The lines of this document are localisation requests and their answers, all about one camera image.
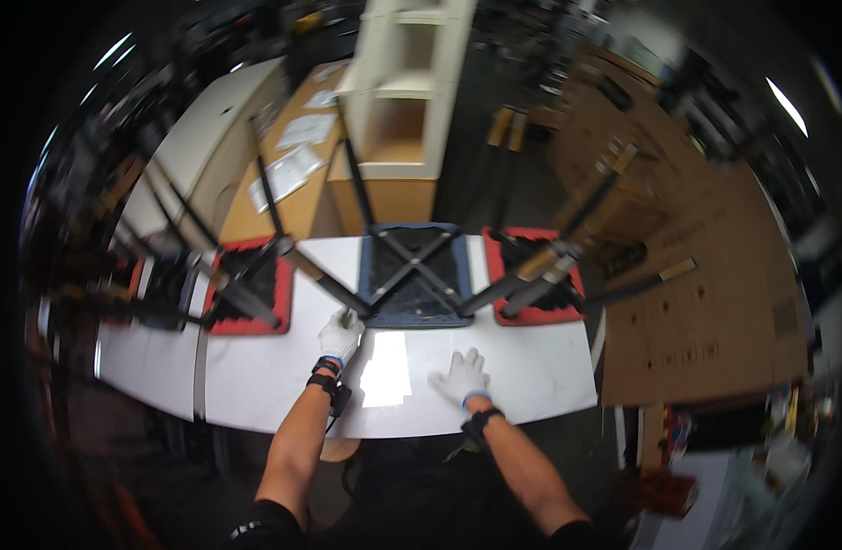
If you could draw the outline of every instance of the white bookshelf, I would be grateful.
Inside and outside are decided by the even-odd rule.
[[[369,0],[339,83],[364,178],[439,176],[476,0]]]

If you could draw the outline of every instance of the white table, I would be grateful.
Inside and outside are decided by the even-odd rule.
[[[209,260],[213,255],[208,253]],[[140,289],[146,289],[152,261],[143,267]],[[198,274],[189,314],[200,316],[207,295],[207,277]],[[101,323],[97,329],[95,377],[139,402],[192,421],[197,407],[197,362],[203,362],[207,333],[186,323],[181,332],[151,328],[134,320],[128,325]]]
[[[211,82],[180,116],[162,140],[153,158],[168,171],[174,185],[204,217],[207,224],[219,231],[222,220],[216,220],[218,204],[231,203],[231,194],[223,195],[229,186],[237,188],[247,166],[255,157],[247,118],[271,104],[280,109],[287,101],[284,84],[284,59],[279,57],[243,67]],[[168,188],[158,166],[147,168],[142,178],[152,183],[174,220],[183,208]],[[122,214],[142,235],[162,231],[166,222],[144,182],[134,186]],[[194,227],[186,227],[193,241]],[[201,250],[207,242],[193,243]]]
[[[467,237],[474,292],[488,284],[481,236]],[[298,245],[343,281],[357,287],[361,238],[309,239]],[[341,308],[297,271],[290,330],[281,336],[210,336],[207,341],[207,422],[273,433],[305,387],[320,349],[317,333]],[[353,390],[330,436],[413,437],[459,431],[466,419],[427,385],[433,370],[448,371],[452,353],[478,347],[491,392],[510,421],[521,424],[593,407],[598,402],[582,321],[504,327],[492,307],[454,329],[368,330],[345,372]]]

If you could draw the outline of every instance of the paper document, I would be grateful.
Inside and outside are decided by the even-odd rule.
[[[305,185],[308,176],[321,166],[323,166],[323,160],[309,145],[300,145],[286,153],[283,158],[266,166],[265,175],[268,176],[269,185],[272,187],[274,203],[283,201],[296,189]],[[257,214],[262,214],[268,209],[261,178],[257,178],[247,187],[247,194]]]
[[[325,109],[336,105],[336,93],[332,90],[321,90],[311,96],[305,104],[305,109]]]
[[[323,143],[336,122],[336,114],[305,115],[290,121],[278,141],[278,149],[289,149],[303,143]]]

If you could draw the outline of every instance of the ceiling light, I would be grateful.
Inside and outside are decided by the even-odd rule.
[[[799,126],[800,129],[803,131],[803,135],[809,138],[809,132],[807,132],[805,129],[805,122],[803,122],[803,117],[800,116],[800,112],[797,110],[794,104],[790,103],[790,100],[787,98],[787,96],[782,94],[782,91],[778,89],[778,86],[773,84],[768,77],[766,81],[769,82],[769,87],[772,88],[772,94],[776,95],[776,99],[778,99],[778,102],[782,104],[784,110],[788,112],[790,118],[794,119],[794,122],[796,122],[797,126]]]
[[[42,154],[45,153],[45,148],[48,147],[48,144],[52,142],[52,138],[54,138],[54,133],[58,131],[58,127],[55,126],[52,130],[52,133],[48,135],[48,139],[45,140],[45,145],[42,146],[42,150],[39,152],[39,156],[42,157]]]
[[[128,55],[131,52],[131,50],[134,49],[134,46],[131,46],[129,49],[125,50],[125,52],[119,56],[119,59],[115,60],[115,62],[112,63],[112,66],[115,67],[116,63],[125,59],[125,56]]]
[[[82,105],[83,103],[85,103],[85,100],[88,99],[88,96],[91,95],[92,92],[94,92],[95,88],[97,88],[97,84],[91,86],[91,89],[88,90],[88,93],[85,94],[85,97],[82,98],[82,101],[79,102],[79,105]]]
[[[125,40],[127,40],[129,36],[131,36],[131,33],[126,34],[125,38],[122,38],[118,42],[116,42],[116,44],[112,48],[110,48],[109,51],[107,53],[105,53],[104,56],[101,57],[99,61],[97,61],[97,65],[95,65],[94,68],[97,69],[98,67],[100,67],[100,64],[102,62],[106,61],[109,58],[110,55],[115,54],[116,50],[119,49],[119,46],[124,44]]]

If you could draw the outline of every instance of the white glove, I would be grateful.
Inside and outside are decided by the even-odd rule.
[[[492,398],[488,392],[488,384],[492,377],[481,371],[484,364],[485,357],[479,355],[479,350],[475,347],[470,348],[466,357],[455,351],[452,354],[452,368],[449,369],[448,376],[441,372],[431,372],[427,375],[427,382],[444,397],[461,408],[466,408],[467,398],[470,396]]]
[[[342,316],[344,310],[335,312],[317,335],[317,339],[320,341],[321,355],[327,359],[336,359],[344,369],[360,346],[361,335],[366,330],[366,325],[351,313],[345,328],[342,326]]]

